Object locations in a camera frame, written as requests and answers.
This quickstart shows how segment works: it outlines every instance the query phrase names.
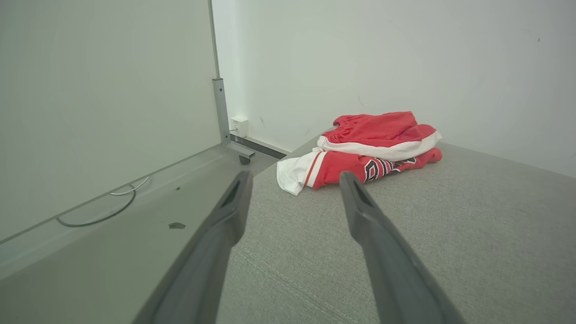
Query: debris on floor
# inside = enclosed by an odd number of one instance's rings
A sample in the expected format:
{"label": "debris on floor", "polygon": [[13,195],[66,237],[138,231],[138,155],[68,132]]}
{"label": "debris on floor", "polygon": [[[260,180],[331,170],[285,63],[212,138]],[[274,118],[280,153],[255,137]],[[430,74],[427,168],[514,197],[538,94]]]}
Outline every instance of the debris on floor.
{"label": "debris on floor", "polygon": [[168,228],[172,229],[172,228],[177,228],[177,229],[183,229],[184,227],[186,227],[186,225],[182,224],[182,223],[171,223],[168,224]]}

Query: folded clothing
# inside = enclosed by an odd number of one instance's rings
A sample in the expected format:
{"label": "folded clothing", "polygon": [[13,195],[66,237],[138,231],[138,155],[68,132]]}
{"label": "folded clothing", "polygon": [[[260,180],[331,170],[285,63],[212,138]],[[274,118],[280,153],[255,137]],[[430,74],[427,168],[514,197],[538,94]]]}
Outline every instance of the folded clothing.
{"label": "folded clothing", "polygon": [[411,111],[384,115],[349,115],[334,121],[335,130],[318,139],[323,151],[404,161],[432,149],[442,135],[430,125],[419,125]]}
{"label": "folded clothing", "polygon": [[350,171],[362,182],[372,181],[406,169],[423,168],[428,162],[442,159],[437,148],[403,161],[389,161],[343,152],[311,152],[302,157],[279,161],[276,169],[278,185],[293,195],[304,186],[318,190],[329,183],[339,183],[340,173]]}

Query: white cable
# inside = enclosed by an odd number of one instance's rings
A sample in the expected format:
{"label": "white cable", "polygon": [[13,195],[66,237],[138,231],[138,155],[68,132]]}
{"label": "white cable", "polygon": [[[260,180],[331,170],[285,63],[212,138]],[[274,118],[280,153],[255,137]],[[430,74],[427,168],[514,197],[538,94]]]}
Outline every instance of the white cable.
{"label": "white cable", "polygon": [[132,187],[131,190],[126,191],[125,193],[119,193],[119,194],[117,194],[117,193],[110,193],[110,195],[113,195],[113,196],[122,196],[122,195],[127,195],[127,194],[129,194],[129,193],[132,193],[133,191],[136,191],[136,189],[142,187],[142,185],[143,185],[146,181],[148,181],[148,178],[149,178],[149,176],[147,176],[146,179],[144,179],[144,181],[142,181],[141,184],[137,185],[136,188],[135,188],[135,187]]}

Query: wall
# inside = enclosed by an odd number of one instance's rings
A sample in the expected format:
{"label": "wall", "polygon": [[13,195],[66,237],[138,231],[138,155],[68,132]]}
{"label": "wall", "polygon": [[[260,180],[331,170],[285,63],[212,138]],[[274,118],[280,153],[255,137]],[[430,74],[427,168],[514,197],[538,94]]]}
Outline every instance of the wall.
{"label": "wall", "polygon": [[207,0],[0,2],[0,242],[219,144]]}
{"label": "wall", "polygon": [[229,115],[253,137],[293,150],[340,115],[411,110],[445,142],[576,176],[574,1],[225,1]]}

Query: whiteboard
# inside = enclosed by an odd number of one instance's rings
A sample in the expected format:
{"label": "whiteboard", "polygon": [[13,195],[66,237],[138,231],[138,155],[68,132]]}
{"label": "whiteboard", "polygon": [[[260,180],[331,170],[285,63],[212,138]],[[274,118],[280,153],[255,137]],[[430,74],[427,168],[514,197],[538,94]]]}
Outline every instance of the whiteboard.
{"label": "whiteboard", "polygon": [[220,143],[207,0],[0,3],[0,242]]}

